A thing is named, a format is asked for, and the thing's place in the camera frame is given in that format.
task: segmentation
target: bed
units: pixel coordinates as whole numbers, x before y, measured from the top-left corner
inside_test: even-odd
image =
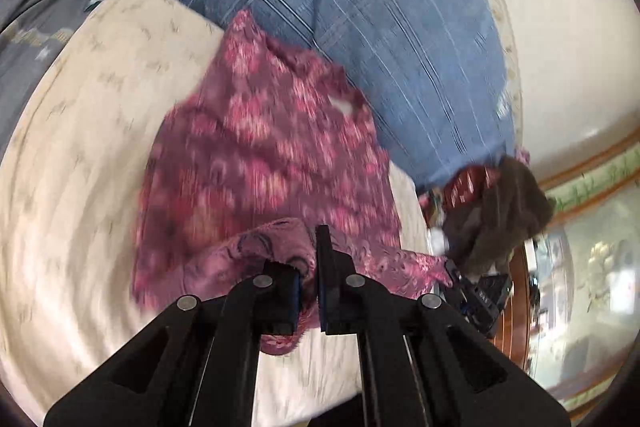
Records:
[[[488,3],[518,140],[513,34],[504,0]],[[106,0],[18,122],[0,164],[0,380],[37,425],[152,318],[129,294],[138,190],[164,114],[202,77],[221,37],[175,0]],[[390,183],[402,247],[426,251],[414,183],[395,165]],[[359,390],[354,338],[310,331],[290,355],[260,355],[253,423],[291,425]]]

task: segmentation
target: plaid pattern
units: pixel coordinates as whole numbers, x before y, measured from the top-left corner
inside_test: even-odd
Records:
[[[504,60],[486,0],[180,0],[225,28],[250,7],[278,38],[342,64],[378,140],[417,184],[513,153]]]

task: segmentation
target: brown garment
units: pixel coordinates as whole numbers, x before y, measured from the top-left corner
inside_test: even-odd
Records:
[[[484,275],[494,263],[506,272],[511,251],[540,233],[554,213],[554,201],[526,165],[505,156],[498,170],[500,179],[479,200],[452,209],[444,222],[449,257],[468,277]]]

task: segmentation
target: silver rivet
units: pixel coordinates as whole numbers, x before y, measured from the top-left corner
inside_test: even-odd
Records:
[[[423,295],[422,299],[420,299],[422,305],[425,308],[429,308],[430,310],[434,310],[439,308],[442,304],[442,299],[438,297],[435,293],[427,293],[427,295]]]
[[[254,286],[258,288],[268,288],[273,284],[273,279],[268,275],[261,274],[254,277]]]
[[[352,273],[347,276],[345,282],[352,288],[360,288],[360,286],[364,286],[364,277],[359,273]]]
[[[193,310],[198,305],[198,300],[193,295],[183,295],[178,299],[178,308],[183,312]]]

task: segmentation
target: white wall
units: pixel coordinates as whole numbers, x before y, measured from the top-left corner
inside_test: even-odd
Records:
[[[535,171],[638,110],[640,14],[633,0],[506,3]]]

